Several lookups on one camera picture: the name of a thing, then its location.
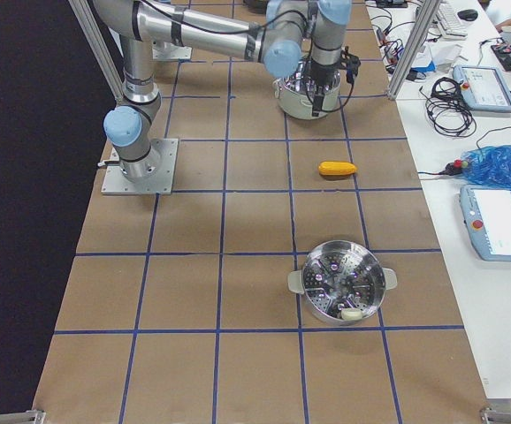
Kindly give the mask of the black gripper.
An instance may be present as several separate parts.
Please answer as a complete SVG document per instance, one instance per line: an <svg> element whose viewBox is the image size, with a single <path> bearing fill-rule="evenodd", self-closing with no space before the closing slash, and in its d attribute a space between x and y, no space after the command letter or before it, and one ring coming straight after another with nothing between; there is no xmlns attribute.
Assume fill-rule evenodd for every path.
<svg viewBox="0 0 511 424"><path fill-rule="evenodd" d="M343 71L346 82L354 85L360 68L360 58L349 52L349 47L337 49L320 49L314 47L310 52L310 78L320 87L332 86L335 74ZM312 116L319 117L321 111L332 109L332 91L328 87L314 93Z"/></svg>

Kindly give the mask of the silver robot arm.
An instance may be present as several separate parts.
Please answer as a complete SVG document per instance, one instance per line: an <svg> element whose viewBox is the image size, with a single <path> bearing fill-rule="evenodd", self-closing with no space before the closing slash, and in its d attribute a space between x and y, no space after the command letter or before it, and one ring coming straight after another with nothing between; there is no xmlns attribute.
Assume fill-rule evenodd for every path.
<svg viewBox="0 0 511 424"><path fill-rule="evenodd" d="M149 129L162 104L154 81L154 43L193 48L264 65L286 80L302 68L302 43L311 52L305 75L311 84L308 116L329 113L326 98L349 71L354 56L342 48L351 15L348 1L271 1L263 24L229 19L161 1L95 1L100 20L118 34L123 55L119 106L103 121L118 155L118 178L144 193L169 192L177 146L152 140Z"/></svg>

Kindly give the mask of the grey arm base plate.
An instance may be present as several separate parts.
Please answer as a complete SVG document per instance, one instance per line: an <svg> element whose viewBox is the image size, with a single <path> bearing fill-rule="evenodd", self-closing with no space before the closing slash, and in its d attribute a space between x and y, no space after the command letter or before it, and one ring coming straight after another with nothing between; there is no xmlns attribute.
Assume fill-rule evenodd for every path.
<svg viewBox="0 0 511 424"><path fill-rule="evenodd" d="M170 195L178 157L179 139L151 139L149 154L130 163L118 157L115 148L102 161L106 169L101 188L104 195Z"/></svg>

